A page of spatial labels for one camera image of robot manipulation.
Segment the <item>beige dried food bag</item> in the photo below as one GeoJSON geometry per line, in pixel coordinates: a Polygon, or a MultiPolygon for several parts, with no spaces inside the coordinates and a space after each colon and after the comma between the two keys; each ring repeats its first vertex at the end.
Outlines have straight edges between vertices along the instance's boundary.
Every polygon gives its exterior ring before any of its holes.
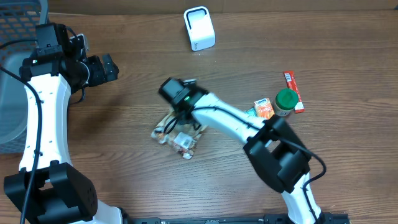
{"type": "Polygon", "coordinates": [[[182,121],[173,121],[176,113],[171,108],[169,113],[156,125],[150,134],[159,144],[168,144],[184,159],[193,157],[197,143],[207,126],[202,126],[195,121],[183,124],[182,121]]]}

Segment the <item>teal snack packet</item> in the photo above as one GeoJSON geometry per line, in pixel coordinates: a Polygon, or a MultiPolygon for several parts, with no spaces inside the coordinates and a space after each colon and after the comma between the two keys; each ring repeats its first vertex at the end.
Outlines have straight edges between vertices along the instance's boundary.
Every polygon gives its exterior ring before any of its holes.
{"type": "Polygon", "coordinates": [[[252,108],[250,108],[250,109],[248,109],[248,110],[246,110],[244,112],[246,114],[248,114],[249,116],[257,117],[257,113],[256,113],[256,110],[254,109],[254,107],[252,107],[252,108]]]}

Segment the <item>orange snack packet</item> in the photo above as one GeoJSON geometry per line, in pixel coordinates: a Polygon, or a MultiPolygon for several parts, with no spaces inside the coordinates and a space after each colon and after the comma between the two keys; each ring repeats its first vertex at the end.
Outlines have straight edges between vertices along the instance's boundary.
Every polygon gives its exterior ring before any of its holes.
{"type": "Polygon", "coordinates": [[[254,109],[256,110],[257,117],[270,119],[274,116],[274,109],[270,99],[263,98],[254,102],[254,109]]]}

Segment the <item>green lid jar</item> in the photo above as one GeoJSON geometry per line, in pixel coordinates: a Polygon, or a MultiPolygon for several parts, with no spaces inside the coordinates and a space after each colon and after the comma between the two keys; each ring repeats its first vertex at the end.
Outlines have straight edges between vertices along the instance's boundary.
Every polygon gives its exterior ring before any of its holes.
{"type": "Polygon", "coordinates": [[[289,88],[285,88],[278,92],[272,102],[272,107],[275,115],[284,117],[291,114],[298,102],[298,94],[289,88]]]}

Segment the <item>red stick snack packet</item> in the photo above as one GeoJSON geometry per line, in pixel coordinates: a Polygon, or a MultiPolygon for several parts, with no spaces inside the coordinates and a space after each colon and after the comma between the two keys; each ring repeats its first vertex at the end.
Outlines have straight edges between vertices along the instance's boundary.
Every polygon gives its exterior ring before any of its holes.
{"type": "Polygon", "coordinates": [[[305,111],[305,107],[303,105],[302,97],[301,97],[301,94],[297,87],[297,83],[295,81],[294,72],[292,70],[288,70],[288,71],[284,71],[283,74],[284,74],[284,77],[285,77],[285,80],[287,83],[287,88],[296,92],[296,94],[298,96],[298,103],[296,104],[296,106],[294,108],[295,113],[296,114],[303,113],[305,111]]]}

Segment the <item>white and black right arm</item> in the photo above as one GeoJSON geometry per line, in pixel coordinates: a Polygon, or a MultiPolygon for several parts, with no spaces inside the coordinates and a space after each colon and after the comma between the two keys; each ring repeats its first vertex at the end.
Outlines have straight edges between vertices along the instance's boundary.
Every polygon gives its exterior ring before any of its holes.
{"type": "Polygon", "coordinates": [[[250,116],[199,87],[195,80],[170,77],[158,93],[175,111],[174,122],[196,122],[239,141],[258,177],[282,195],[291,222],[324,222],[310,188],[311,182],[322,177],[310,176],[309,162],[318,156],[305,147],[284,118],[250,116]]]}

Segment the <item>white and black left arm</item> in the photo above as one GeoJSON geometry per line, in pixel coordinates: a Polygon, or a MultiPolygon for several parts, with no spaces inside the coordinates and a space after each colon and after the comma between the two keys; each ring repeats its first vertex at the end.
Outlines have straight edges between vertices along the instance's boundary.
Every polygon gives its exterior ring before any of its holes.
{"type": "Polygon", "coordinates": [[[18,173],[4,179],[4,192],[21,223],[129,223],[123,209],[99,200],[68,150],[70,97],[116,80],[118,67],[110,55],[88,57],[85,36],[63,24],[35,29],[36,49],[15,75],[27,95],[25,148],[18,173]]]}

